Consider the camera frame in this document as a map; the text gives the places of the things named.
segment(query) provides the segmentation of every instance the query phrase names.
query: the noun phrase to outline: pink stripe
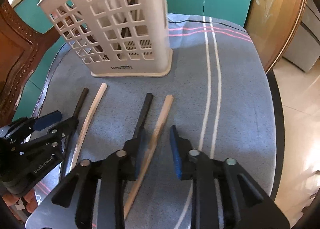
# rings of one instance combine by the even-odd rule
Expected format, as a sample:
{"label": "pink stripe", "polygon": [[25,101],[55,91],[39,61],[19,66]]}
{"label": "pink stripe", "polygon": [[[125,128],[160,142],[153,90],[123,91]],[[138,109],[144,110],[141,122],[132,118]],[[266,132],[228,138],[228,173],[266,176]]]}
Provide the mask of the pink stripe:
{"label": "pink stripe", "polygon": [[[200,30],[200,31],[184,33],[184,34],[183,33],[181,33],[181,34],[169,34],[169,36],[171,36],[171,37],[189,36],[189,35],[196,34],[196,33],[199,33],[199,32],[212,32],[212,30],[210,30],[210,31]],[[234,35],[232,35],[230,33],[221,32],[221,31],[215,31],[215,33],[223,33],[225,35],[228,35],[228,36],[231,36],[231,37],[234,37],[234,38],[238,38],[238,39],[241,39],[241,40],[245,40],[245,41],[248,41],[248,42],[252,43],[252,40],[248,40],[248,39],[245,39],[245,38],[242,38],[242,37],[234,36]]]}
{"label": "pink stripe", "polygon": [[169,31],[179,31],[179,30],[187,30],[187,31],[191,31],[191,30],[197,30],[197,29],[203,29],[203,28],[206,28],[206,29],[216,29],[216,30],[225,30],[225,31],[230,31],[230,32],[233,32],[233,33],[237,33],[239,35],[242,35],[246,38],[250,38],[250,36],[248,35],[245,35],[241,32],[236,32],[236,31],[233,31],[233,30],[230,30],[230,29],[226,29],[226,28],[218,28],[218,27],[196,27],[196,28],[185,28],[185,27],[180,27],[180,28],[174,28],[174,29],[169,29]]}
{"label": "pink stripe", "polygon": [[48,195],[48,193],[47,192],[45,192],[42,188],[40,188],[40,186],[37,184],[37,187],[47,196]]}
{"label": "pink stripe", "polygon": [[41,181],[39,181],[39,183],[40,183],[46,190],[48,190],[49,193],[51,192],[51,190],[50,190],[45,184],[43,184]]}

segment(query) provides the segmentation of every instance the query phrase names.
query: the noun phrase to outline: blue gripper pad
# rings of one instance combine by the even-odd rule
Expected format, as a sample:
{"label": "blue gripper pad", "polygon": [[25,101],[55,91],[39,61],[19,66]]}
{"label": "blue gripper pad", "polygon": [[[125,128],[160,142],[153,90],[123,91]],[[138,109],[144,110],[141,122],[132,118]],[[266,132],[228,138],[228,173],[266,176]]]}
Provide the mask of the blue gripper pad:
{"label": "blue gripper pad", "polygon": [[144,154],[147,150],[147,147],[148,147],[148,143],[146,141],[146,131],[145,131],[145,129],[142,129],[139,148],[137,151],[136,161],[135,161],[135,165],[134,165],[134,168],[135,168],[134,176],[136,179],[139,176],[143,157],[144,157]]}
{"label": "blue gripper pad", "polygon": [[54,111],[50,114],[37,118],[35,124],[33,125],[33,129],[35,131],[41,131],[56,122],[61,121],[62,113],[60,111]]}
{"label": "blue gripper pad", "polygon": [[174,169],[176,171],[176,175],[177,175],[178,179],[181,179],[182,159],[179,155],[178,140],[179,140],[179,136],[177,133],[177,129],[174,125],[172,125],[170,128],[171,151],[172,151],[172,155],[173,155],[173,163],[174,163]]}

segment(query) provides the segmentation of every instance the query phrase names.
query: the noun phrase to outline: white stripe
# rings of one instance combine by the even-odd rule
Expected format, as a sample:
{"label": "white stripe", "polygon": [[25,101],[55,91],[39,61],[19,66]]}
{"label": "white stripe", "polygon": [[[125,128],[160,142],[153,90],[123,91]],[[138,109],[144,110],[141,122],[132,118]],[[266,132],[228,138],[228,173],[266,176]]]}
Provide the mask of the white stripe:
{"label": "white stripe", "polygon": [[[204,27],[204,30],[206,31],[207,29],[206,29],[205,23],[203,23],[203,27]],[[205,129],[207,127],[209,108],[210,108],[210,100],[211,100],[211,64],[210,64],[209,43],[208,43],[207,32],[204,33],[204,38],[205,38],[205,52],[206,52],[206,59],[207,59],[207,79],[208,79],[208,82],[207,82],[207,102],[205,105],[204,118],[203,118],[203,122],[202,122],[202,128],[201,128],[199,146],[198,146],[199,151],[202,150],[202,146],[203,146],[203,139],[204,139]],[[189,194],[188,194],[186,203],[183,207],[182,213],[181,213],[179,220],[178,220],[176,226],[174,227],[174,229],[178,229],[182,220],[184,219],[186,212],[188,210],[188,206],[191,201],[191,197],[192,197],[192,184],[190,186],[190,190],[189,190]]]}
{"label": "white stripe", "polygon": [[214,53],[216,55],[217,71],[218,71],[217,111],[216,111],[216,119],[214,121],[214,126],[213,126],[213,135],[212,135],[211,150],[210,150],[210,159],[213,159],[214,149],[215,149],[215,146],[216,146],[216,139],[217,139],[218,123],[219,123],[219,117],[220,117],[222,82],[221,82],[221,69],[220,69],[220,61],[219,61],[218,45],[217,45],[216,35],[214,33],[214,30],[213,30],[213,24],[210,23],[210,26],[212,27],[212,36],[213,36],[213,41],[214,41]]}

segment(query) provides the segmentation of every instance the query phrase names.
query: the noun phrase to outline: human hand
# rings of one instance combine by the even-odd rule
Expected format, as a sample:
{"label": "human hand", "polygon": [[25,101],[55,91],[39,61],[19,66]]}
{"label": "human hand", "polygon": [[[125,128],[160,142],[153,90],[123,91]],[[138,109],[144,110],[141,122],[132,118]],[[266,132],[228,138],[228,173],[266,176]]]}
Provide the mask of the human hand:
{"label": "human hand", "polygon": [[[12,206],[19,200],[19,197],[15,197],[10,193],[4,194],[2,198],[4,202],[7,204],[7,206]],[[27,211],[29,213],[32,213],[38,207],[35,190],[31,189],[23,198],[27,202]]]}

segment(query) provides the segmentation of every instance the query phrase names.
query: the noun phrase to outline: brand logo on basket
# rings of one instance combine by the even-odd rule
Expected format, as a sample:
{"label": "brand logo on basket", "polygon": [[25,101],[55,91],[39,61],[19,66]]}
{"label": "brand logo on basket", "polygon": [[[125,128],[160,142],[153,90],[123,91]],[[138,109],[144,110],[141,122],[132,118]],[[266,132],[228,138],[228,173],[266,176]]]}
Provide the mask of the brand logo on basket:
{"label": "brand logo on basket", "polygon": [[51,160],[53,160],[53,157],[51,156],[49,159],[47,159],[44,163],[42,163],[39,168],[36,168],[34,170],[34,173],[38,173],[42,168],[44,168]]}
{"label": "brand logo on basket", "polygon": [[119,67],[111,67],[112,69],[132,69],[131,66],[119,66]]}

